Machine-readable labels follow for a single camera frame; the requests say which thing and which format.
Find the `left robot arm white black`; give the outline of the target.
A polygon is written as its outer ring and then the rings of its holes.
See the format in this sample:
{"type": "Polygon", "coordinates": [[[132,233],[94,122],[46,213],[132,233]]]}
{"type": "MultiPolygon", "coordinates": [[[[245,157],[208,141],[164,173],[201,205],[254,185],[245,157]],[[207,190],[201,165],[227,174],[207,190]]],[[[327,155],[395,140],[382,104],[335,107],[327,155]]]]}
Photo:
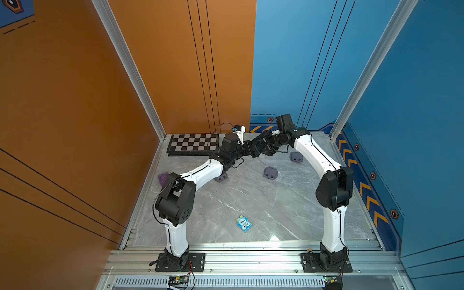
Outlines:
{"type": "Polygon", "coordinates": [[[245,156],[260,155],[256,142],[243,141],[236,133],[224,136],[215,154],[197,168],[183,173],[171,173],[152,206],[153,215],[166,230],[166,247],[157,263],[171,271],[189,269],[189,243],[186,221],[193,211],[196,191],[211,180],[222,176],[245,156]]]}

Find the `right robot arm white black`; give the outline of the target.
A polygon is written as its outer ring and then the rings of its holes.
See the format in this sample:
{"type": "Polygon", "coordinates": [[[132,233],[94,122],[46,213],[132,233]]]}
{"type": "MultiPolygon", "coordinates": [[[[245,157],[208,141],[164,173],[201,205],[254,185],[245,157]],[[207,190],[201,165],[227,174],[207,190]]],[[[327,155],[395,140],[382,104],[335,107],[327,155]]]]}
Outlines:
{"type": "Polygon", "coordinates": [[[329,156],[304,127],[297,128],[289,114],[277,118],[278,129],[264,130],[257,137],[257,150],[272,156],[291,146],[315,169],[320,182],[315,191],[323,208],[323,238],[320,242],[320,268],[326,272],[351,273],[349,249],[344,240],[346,210],[353,196],[354,172],[329,156]]]}

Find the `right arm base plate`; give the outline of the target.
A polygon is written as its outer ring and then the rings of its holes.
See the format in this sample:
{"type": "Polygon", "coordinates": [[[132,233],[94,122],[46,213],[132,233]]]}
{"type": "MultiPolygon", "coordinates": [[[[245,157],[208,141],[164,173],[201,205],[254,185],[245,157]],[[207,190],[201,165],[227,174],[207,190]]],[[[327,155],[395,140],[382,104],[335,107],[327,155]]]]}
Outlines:
{"type": "Polygon", "coordinates": [[[304,273],[352,273],[353,268],[350,260],[343,259],[341,262],[333,265],[323,266],[320,258],[320,253],[304,252],[300,253],[300,261],[302,263],[304,273]]]}

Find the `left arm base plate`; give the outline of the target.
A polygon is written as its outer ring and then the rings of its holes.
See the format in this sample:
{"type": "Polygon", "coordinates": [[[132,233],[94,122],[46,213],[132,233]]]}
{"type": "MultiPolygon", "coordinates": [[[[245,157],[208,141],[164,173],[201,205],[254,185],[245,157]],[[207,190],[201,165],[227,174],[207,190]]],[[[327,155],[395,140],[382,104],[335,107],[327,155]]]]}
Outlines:
{"type": "Polygon", "coordinates": [[[166,272],[189,272],[202,273],[205,266],[205,253],[185,253],[181,257],[165,252],[161,253],[156,260],[155,271],[166,272]]]}

